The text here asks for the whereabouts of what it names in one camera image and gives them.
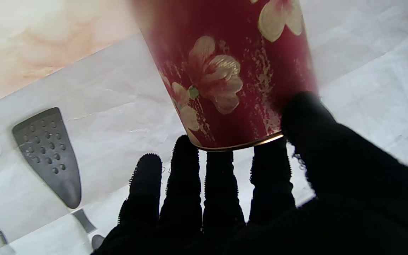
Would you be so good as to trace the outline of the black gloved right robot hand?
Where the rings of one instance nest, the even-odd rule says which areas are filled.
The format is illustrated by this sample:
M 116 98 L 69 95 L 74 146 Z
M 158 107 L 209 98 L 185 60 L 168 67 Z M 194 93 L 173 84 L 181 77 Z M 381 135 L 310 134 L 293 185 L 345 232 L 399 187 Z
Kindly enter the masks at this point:
M 284 136 L 254 147 L 248 222 L 233 152 L 176 141 L 160 207 L 162 161 L 143 155 L 118 224 L 94 255 L 408 255 L 408 166 L 338 123 L 319 97 L 283 108 Z

